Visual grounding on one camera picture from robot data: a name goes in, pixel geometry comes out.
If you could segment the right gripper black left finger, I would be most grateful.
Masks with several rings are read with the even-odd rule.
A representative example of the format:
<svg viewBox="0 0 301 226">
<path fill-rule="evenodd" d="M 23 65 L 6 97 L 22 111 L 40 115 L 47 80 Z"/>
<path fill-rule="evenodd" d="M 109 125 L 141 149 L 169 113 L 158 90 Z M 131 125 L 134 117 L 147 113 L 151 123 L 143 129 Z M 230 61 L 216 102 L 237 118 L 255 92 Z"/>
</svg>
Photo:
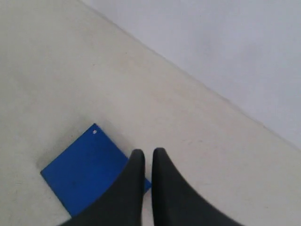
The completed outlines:
<svg viewBox="0 0 301 226">
<path fill-rule="evenodd" d="M 128 162 L 109 189 L 63 226 L 141 226 L 144 196 L 144 153 L 131 152 Z"/>
</svg>

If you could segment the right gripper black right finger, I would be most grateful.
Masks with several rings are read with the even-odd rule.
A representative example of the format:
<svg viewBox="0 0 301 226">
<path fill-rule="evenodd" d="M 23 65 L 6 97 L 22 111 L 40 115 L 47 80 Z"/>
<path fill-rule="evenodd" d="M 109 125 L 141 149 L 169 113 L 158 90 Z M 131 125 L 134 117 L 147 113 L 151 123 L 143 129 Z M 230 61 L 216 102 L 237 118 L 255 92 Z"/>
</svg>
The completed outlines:
<svg viewBox="0 0 301 226">
<path fill-rule="evenodd" d="M 185 180 L 164 148 L 152 158 L 152 211 L 156 226 L 239 226 Z"/>
</svg>

